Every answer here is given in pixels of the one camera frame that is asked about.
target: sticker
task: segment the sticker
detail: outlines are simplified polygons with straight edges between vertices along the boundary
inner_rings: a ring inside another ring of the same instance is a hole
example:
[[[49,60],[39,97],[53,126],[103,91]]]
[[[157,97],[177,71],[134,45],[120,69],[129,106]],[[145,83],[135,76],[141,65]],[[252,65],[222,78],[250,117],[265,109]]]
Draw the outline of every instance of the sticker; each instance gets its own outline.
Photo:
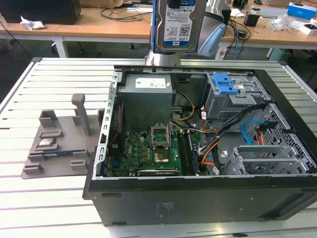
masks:
[[[215,175],[219,175],[219,170],[216,168],[216,166],[213,167],[213,170]]]
[[[137,78],[136,88],[166,88],[165,78]]]
[[[243,85],[233,85],[233,87],[236,89],[244,89]]]
[[[164,42],[169,46],[184,46],[189,42],[196,0],[181,0],[179,8],[166,6]]]
[[[44,156],[57,156],[57,154],[44,154]]]
[[[202,119],[204,119],[204,120],[207,119],[207,113],[206,112],[202,112]]]
[[[171,215],[173,208],[173,202],[161,202],[156,204],[155,218],[166,218]]]

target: barcode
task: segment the barcode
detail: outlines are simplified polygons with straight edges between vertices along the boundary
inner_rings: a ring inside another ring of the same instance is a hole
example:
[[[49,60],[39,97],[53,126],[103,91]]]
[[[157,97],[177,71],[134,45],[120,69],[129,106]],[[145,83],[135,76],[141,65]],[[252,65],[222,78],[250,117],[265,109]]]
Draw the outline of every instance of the barcode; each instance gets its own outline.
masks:
[[[188,36],[188,34],[189,34],[189,26],[180,28],[179,36]]]

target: cardboard box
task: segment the cardboard box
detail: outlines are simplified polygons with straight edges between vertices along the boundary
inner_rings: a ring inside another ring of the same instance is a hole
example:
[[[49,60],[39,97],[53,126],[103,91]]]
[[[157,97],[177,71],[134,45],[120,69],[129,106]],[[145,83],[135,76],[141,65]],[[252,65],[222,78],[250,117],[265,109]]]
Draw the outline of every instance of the cardboard box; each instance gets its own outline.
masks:
[[[123,0],[79,0],[81,7],[100,7],[102,8],[114,8],[121,6]]]
[[[302,25],[299,30],[308,36],[317,35],[317,24],[308,23]]]
[[[301,4],[303,0],[264,0],[264,2],[269,6],[284,6],[287,7],[290,2],[294,1],[295,3]]]
[[[316,7],[306,6],[306,5],[295,5],[294,3],[289,3],[287,14],[290,16],[296,16],[303,19],[312,19],[317,12]]]

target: wooden desk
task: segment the wooden desk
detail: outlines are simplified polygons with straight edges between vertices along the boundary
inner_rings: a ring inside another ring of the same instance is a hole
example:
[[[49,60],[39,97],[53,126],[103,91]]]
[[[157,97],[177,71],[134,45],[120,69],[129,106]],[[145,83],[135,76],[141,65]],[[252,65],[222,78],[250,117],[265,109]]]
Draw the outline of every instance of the wooden desk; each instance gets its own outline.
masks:
[[[122,12],[113,14],[112,17],[135,14],[137,13]],[[148,22],[144,20],[118,22],[101,16],[97,8],[82,8],[75,25],[46,24],[46,28],[33,31],[23,28],[19,23],[6,23],[2,17],[0,20],[16,39],[54,41],[59,56],[66,58],[68,57],[66,41],[149,43],[151,14],[145,14],[143,18]],[[12,39],[1,25],[0,39]]]
[[[249,10],[249,7],[255,5],[251,1],[244,11]],[[263,5],[260,7],[272,7],[268,6],[263,2]],[[234,18],[234,20],[242,25],[245,17]],[[300,21],[307,21],[305,19],[298,18]],[[256,27],[247,27],[250,32],[250,38],[245,42],[245,47],[257,47],[257,48],[282,48],[282,49],[307,49],[307,50],[317,50],[317,37],[316,36],[307,36],[303,32],[300,32],[295,29],[290,31],[273,31],[269,26],[270,20],[259,18]],[[237,25],[238,29],[243,29],[242,26]],[[221,43],[219,44],[219,49],[216,55],[216,60],[222,60],[227,48],[231,45],[234,40],[234,32],[232,27],[228,26],[224,37],[222,38]]]
[[[137,14],[136,12],[122,12],[113,14],[112,17],[127,17]],[[144,19],[151,22],[151,14],[143,15]],[[135,22],[118,22],[101,16],[98,8],[82,8],[81,14],[75,25],[61,25],[56,34],[60,36],[88,36],[88,37],[111,37],[117,38],[115,42],[122,42],[121,38],[144,38],[146,43],[150,40],[150,23],[144,21],[141,17],[137,17],[142,21]]]
[[[134,15],[133,12],[122,12],[113,17],[126,17]],[[151,20],[151,14],[143,15],[147,20]],[[235,18],[243,24],[244,18]],[[90,41],[90,42],[126,42],[126,43],[149,43],[150,23],[146,21],[117,22],[106,19],[100,15],[97,8],[82,8],[80,17],[75,25],[47,24],[44,29],[29,31],[24,29],[19,23],[7,24],[3,19],[7,29],[16,39],[27,40],[51,40],[55,41],[57,51],[61,58],[68,57],[66,41]],[[250,39],[244,44],[245,47],[259,48],[283,48],[283,49],[307,49],[317,50],[317,36],[307,36],[302,32],[292,29],[288,31],[273,32],[267,26],[269,20],[259,19],[256,27],[248,27],[251,31]],[[10,35],[0,26],[0,39],[12,39]],[[227,28],[216,59],[221,60],[234,39],[233,29]]]

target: hard drive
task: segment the hard drive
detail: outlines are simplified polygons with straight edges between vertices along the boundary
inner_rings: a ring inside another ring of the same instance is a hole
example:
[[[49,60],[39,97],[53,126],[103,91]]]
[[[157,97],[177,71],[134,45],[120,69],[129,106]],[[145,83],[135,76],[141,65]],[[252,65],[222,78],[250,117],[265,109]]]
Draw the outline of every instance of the hard drive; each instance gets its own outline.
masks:
[[[175,8],[169,0],[156,0],[154,9],[151,37],[154,53],[195,52],[206,1],[180,0]]]

